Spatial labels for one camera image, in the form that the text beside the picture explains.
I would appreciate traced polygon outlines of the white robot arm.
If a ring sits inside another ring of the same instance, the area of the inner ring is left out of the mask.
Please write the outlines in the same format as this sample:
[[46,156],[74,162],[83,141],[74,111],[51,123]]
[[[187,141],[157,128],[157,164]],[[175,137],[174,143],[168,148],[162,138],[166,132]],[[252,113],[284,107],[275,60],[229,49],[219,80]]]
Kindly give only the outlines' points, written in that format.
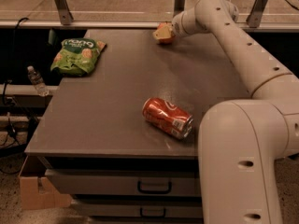
[[212,106],[198,134],[205,224],[283,224],[275,161],[299,150],[299,79],[236,25],[237,7],[197,0],[154,32],[157,40],[212,33],[249,99]]

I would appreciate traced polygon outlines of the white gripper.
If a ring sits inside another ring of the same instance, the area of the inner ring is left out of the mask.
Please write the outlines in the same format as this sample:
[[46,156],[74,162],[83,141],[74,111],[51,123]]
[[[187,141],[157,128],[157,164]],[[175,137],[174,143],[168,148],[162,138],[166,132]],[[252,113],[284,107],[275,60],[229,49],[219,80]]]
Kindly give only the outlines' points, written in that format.
[[172,39],[175,36],[183,37],[194,34],[195,17],[192,11],[180,12],[171,23],[172,27],[168,24],[160,24],[157,30],[153,32],[153,37],[162,41]]

